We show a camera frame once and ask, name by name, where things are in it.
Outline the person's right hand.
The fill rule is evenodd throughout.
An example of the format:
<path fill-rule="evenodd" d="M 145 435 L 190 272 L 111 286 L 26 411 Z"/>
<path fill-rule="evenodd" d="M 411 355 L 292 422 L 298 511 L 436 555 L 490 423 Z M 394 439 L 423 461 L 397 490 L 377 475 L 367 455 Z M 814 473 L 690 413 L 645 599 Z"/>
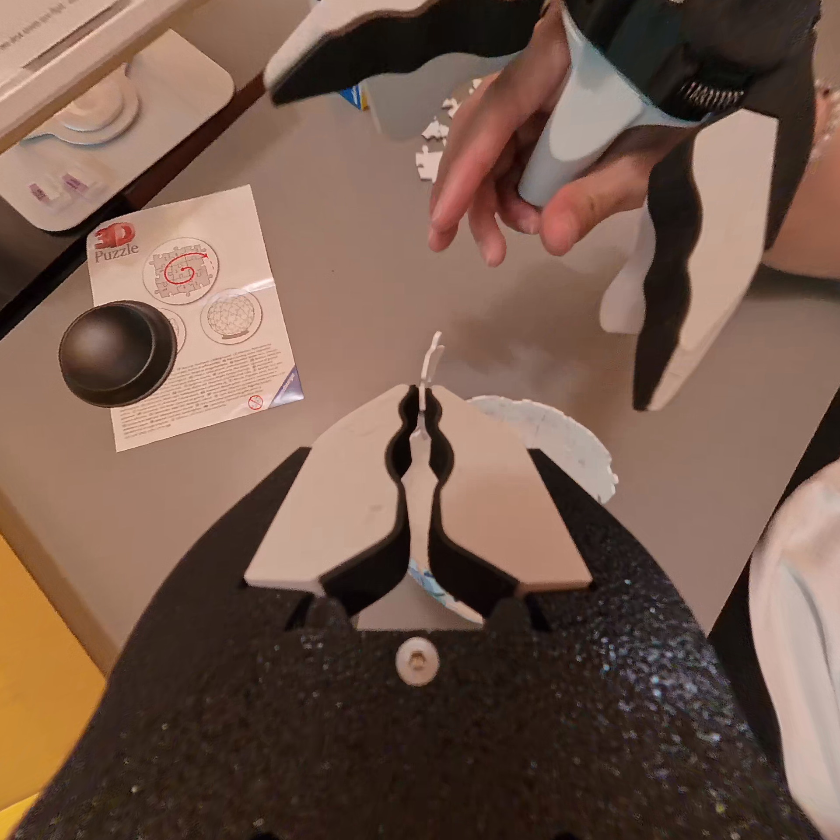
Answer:
<path fill-rule="evenodd" d="M 564 256 L 607 218 L 642 205 L 651 171 L 674 137 L 659 127 L 625 134 L 582 178 L 544 208 L 525 202 L 518 184 L 570 68 L 560 2 L 550 2 L 528 47 L 479 86 L 456 114 L 429 204 L 427 243 L 449 247 L 466 219 L 489 267 L 507 254 L 502 226 L 537 235 Z"/>

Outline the pile of white puzzle pieces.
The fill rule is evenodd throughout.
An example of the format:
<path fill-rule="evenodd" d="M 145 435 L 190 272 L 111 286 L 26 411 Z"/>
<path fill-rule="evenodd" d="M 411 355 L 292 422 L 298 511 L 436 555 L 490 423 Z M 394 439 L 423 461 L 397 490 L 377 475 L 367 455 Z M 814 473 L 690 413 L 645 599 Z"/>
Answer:
<path fill-rule="evenodd" d="M 466 83 L 458 85 L 454 92 L 442 100 L 433 117 L 421 131 L 418 146 L 413 155 L 416 174 L 421 183 L 429 186 L 436 183 L 438 167 L 447 148 L 455 115 L 463 106 L 464 101 L 468 100 L 485 82 L 492 81 L 497 75 L 497 72 L 493 72 L 487 76 L 468 79 Z"/>

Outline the white instruction leaflet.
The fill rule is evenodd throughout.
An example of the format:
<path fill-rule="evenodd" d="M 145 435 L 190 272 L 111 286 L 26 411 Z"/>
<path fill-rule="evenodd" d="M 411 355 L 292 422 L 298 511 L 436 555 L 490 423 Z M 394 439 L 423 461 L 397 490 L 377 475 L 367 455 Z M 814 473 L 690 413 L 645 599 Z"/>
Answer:
<path fill-rule="evenodd" d="M 249 184 L 116 217 L 87 237 L 96 306 L 154 306 L 175 331 L 163 385 L 111 410 L 118 452 L 303 399 Z"/>

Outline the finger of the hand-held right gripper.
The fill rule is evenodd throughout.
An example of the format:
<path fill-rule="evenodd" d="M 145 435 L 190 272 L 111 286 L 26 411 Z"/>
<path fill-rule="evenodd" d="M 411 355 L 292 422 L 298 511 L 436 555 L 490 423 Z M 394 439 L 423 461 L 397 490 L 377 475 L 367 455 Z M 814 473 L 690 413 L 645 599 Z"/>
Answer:
<path fill-rule="evenodd" d="M 538 31 L 532 63 L 560 79 L 560 20 L 545 2 L 316 2 L 270 58 L 264 87 L 276 106 L 382 75 L 406 75 L 441 56 L 512 56 Z"/>
<path fill-rule="evenodd" d="M 698 133 L 690 149 L 686 203 L 664 216 L 643 206 L 633 250 L 606 289 L 600 324 L 637 337 L 633 407 L 664 408 L 679 392 L 745 297 L 763 255 L 779 120 L 741 110 Z"/>

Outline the black round ball stand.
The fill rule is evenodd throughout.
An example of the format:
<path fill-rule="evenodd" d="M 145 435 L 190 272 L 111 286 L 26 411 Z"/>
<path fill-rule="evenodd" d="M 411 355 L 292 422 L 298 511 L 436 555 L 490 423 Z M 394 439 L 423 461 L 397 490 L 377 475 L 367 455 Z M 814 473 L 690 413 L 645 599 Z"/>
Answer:
<path fill-rule="evenodd" d="M 60 340 L 58 363 L 77 398 L 118 408 L 160 389 L 176 353 L 174 328 L 161 310 L 141 301 L 112 301 L 73 321 Z"/>

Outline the yellow plastic bin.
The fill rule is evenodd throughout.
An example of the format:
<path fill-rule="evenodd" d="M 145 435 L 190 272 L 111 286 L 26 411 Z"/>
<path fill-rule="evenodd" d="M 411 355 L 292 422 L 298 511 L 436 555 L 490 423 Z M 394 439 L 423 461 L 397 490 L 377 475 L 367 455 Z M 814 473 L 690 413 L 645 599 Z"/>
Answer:
<path fill-rule="evenodd" d="M 106 680 L 1 540 L 1 837 L 74 749 Z"/>

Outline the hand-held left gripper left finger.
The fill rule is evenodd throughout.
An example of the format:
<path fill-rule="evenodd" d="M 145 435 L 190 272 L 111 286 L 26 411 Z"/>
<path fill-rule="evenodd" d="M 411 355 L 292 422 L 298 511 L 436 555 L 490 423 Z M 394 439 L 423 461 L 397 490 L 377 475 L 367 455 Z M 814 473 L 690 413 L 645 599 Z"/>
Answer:
<path fill-rule="evenodd" d="M 399 384 L 316 439 L 247 568 L 249 586 L 332 598 L 349 615 L 397 587 L 410 560 L 403 476 L 418 410 L 417 386 Z"/>

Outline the person's white shirt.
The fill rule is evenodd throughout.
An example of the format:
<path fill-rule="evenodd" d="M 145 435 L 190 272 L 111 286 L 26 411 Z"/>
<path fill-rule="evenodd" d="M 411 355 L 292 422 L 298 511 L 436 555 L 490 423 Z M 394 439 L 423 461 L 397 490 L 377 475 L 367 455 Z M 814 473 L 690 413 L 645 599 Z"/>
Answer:
<path fill-rule="evenodd" d="M 752 554 L 753 643 L 793 798 L 839 838 L 839 462 L 782 504 Z"/>

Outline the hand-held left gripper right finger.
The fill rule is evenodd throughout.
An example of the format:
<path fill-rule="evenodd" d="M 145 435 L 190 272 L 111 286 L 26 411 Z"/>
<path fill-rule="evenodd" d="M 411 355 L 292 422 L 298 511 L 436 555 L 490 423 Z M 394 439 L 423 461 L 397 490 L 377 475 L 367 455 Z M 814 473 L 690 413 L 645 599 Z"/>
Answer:
<path fill-rule="evenodd" d="M 427 557 L 436 582 L 489 618 L 508 598 L 578 591 L 592 574 L 520 437 L 440 385 L 423 389 L 437 484 Z"/>

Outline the white round holder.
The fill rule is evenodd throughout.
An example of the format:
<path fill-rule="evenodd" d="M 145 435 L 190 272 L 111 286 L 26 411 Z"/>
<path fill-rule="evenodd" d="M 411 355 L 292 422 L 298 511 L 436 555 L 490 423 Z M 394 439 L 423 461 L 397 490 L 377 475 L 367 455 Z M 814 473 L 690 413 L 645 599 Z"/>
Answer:
<path fill-rule="evenodd" d="M 128 131 L 140 114 L 140 95 L 128 62 L 32 130 L 25 142 L 52 137 L 77 146 L 109 143 Z"/>

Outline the single puzzle piece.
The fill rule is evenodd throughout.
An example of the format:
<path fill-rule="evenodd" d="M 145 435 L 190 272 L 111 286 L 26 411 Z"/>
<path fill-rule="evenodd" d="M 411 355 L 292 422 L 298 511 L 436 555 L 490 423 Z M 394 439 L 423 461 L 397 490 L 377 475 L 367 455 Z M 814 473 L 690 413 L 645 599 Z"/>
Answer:
<path fill-rule="evenodd" d="M 427 397 L 434 383 L 435 373 L 444 352 L 443 333 L 438 330 L 434 333 L 428 350 L 425 353 L 418 385 L 417 434 L 422 440 L 429 440 L 429 433 L 426 426 Z"/>

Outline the colourful puzzle ball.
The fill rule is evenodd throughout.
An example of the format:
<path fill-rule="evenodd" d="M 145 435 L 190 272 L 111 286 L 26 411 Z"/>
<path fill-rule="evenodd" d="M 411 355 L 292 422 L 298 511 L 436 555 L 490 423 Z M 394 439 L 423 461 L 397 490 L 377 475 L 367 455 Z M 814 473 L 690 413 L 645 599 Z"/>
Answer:
<path fill-rule="evenodd" d="M 605 504 L 614 496 L 618 478 L 610 452 L 572 417 L 540 402 L 500 395 L 478 395 L 468 399 L 468 403 L 511 428 L 526 448 L 541 450 L 598 502 Z M 434 494 L 434 474 L 428 464 L 430 444 L 420 430 L 409 440 L 413 463 L 403 478 L 411 527 L 408 573 L 427 597 L 479 626 L 483 624 L 482 617 L 447 593 L 429 568 L 427 535 Z"/>

